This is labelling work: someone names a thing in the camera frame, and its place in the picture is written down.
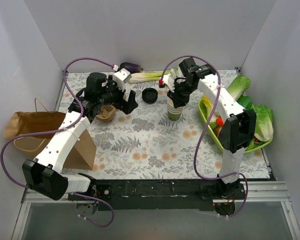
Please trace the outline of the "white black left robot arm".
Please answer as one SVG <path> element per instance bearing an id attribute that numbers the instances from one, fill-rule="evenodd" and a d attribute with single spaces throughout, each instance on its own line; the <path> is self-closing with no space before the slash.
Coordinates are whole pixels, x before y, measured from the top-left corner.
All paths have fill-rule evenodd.
<path id="1" fill-rule="evenodd" d="M 67 193 L 79 193 L 85 200 L 96 196 L 92 177 L 84 174 L 65 176 L 61 171 L 72 148 L 102 107 L 113 106 L 126 115 L 138 107 L 135 91 L 130 91 L 128 99 L 124 99 L 125 83 L 131 77 L 124 68 L 109 76 L 100 72 L 89 74 L 86 86 L 75 95 L 58 132 L 33 160 L 27 159 L 23 163 L 28 188 L 55 201 Z"/>

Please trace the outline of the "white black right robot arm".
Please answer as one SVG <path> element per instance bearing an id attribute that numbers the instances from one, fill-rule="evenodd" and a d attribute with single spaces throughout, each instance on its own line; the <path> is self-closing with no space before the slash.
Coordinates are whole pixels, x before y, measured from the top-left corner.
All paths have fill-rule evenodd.
<path id="1" fill-rule="evenodd" d="M 184 107 L 195 90 L 202 92 L 213 103 L 212 112 L 218 112 L 223 121 L 218 135 L 223 147 L 222 166 L 214 178 L 200 176 L 203 184 L 199 192 L 203 199 L 227 199 L 242 186 L 242 158 L 254 139 L 257 115 L 252 109 L 246 110 L 237 103 L 221 84 L 217 69 L 208 61 L 199 66 L 195 62 L 196 56 L 184 55 L 181 59 L 179 69 L 182 76 L 177 77 L 174 72 L 163 73 L 158 84 L 168 88 L 167 95 L 174 108 Z"/>

